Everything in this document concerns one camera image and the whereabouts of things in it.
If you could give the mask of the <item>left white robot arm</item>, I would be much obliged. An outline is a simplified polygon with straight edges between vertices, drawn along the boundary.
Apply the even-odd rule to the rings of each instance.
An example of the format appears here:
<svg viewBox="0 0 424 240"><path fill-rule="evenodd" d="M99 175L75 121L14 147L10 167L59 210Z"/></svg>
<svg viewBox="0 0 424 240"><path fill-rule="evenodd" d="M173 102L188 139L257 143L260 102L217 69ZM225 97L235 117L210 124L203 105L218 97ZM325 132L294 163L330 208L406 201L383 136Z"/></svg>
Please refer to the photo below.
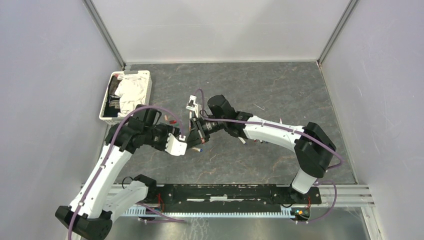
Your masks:
<svg viewBox="0 0 424 240"><path fill-rule="evenodd" d="M113 222L131 206L156 200L157 181L142 174L107 200L115 179L138 148L150 146L172 156L182 156L187 149L205 143L211 133L220 130L216 122L195 116L190 119L191 129L185 136L178 127L158 122L163 111L163 107L139 105L109 130L86 183L69 205L56 210L56 218L67 227L67 239L79 236L103 240Z"/></svg>

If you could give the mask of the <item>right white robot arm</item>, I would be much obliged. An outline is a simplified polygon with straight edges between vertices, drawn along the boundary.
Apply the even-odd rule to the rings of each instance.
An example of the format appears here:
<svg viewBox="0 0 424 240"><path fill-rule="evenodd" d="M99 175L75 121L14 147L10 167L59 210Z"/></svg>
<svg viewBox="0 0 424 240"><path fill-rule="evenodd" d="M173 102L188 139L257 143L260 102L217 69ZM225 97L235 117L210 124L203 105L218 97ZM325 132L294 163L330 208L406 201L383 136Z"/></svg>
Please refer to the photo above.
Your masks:
<svg viewBox="0 0 424 240"><path fill-rule="evenodd" d="M314 122L293 126L262 119L248 112L236 111L223 95L207 101L210 114L203 110L191 118L188 136L172 126L165 125L164 137L157 137L157 149L173 156L182 156L186 150L206 143L211 134L224 130L240 140L271 143L295 153L299 170L290 184L289 199L302 204L309 198L310 188L331 168L336 147L323 129Z"/></svg>

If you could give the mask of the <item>marker one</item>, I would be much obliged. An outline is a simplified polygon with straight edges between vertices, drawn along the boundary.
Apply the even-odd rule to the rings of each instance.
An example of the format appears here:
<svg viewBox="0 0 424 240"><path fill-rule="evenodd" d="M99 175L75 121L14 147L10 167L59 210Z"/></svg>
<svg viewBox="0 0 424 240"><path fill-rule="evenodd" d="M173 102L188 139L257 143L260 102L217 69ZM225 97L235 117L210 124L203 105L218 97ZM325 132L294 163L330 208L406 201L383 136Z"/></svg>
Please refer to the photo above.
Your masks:
<svg viewBox="0 0 424 240"><path fill-rule="evenodd" d="M266 144L268 143L267 141L264 141L264 140L258 140L258 139L254 139L253 141L254 141L254 142L257 142L257 143L261 143L261 144L262 144L262 143L266 143Z"/></svg>

